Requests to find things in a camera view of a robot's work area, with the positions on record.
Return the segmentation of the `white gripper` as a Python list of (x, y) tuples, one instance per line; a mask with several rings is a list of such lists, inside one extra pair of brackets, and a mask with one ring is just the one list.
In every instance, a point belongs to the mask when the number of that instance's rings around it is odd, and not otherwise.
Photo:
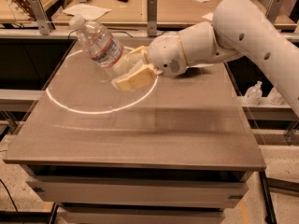
[(138, 68), (132, 68), (128, 73), (114, 78), (111, 83), (119, 91), (137, 90), (153, 83), (157, 76), (176, 77), (187, 70), (178, 33), (169, 32), (156, 37), (147, 46), (133, 49), (129, 54), (143, 63)]

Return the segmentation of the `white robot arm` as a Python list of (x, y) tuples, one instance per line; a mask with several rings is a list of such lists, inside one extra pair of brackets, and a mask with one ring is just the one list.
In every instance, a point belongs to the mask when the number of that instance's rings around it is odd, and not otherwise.
[(299, 48), (281, 35), (249, 0), (223, 0), (211, 22), (167, 32), (124, 55), (112, 85), (136, 90), (163, 75), (175, 77), (198, 64), (253, 61), (299, 115)]

